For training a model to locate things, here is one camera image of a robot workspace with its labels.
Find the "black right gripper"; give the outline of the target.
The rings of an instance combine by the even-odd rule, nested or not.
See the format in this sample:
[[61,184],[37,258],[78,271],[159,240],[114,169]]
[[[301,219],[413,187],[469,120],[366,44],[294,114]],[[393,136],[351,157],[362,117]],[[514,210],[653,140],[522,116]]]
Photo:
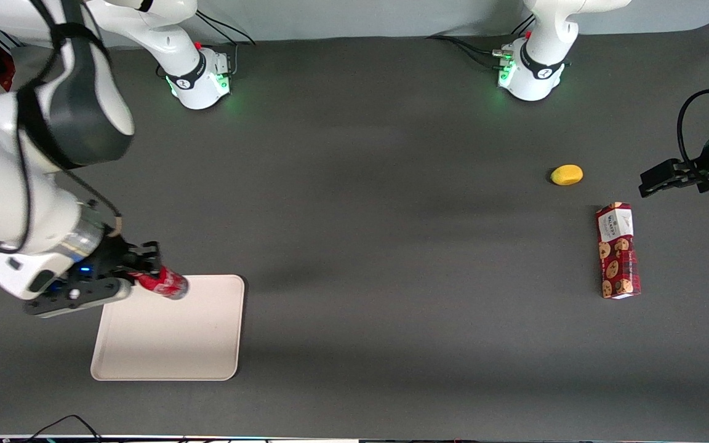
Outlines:
[[77,264],[77,278],[80,281],[118,278],[137,284],[144,271],[160,270],[161,251],[157,241],[136,245],[127,243],[122,236],[106,236],[91,255]]

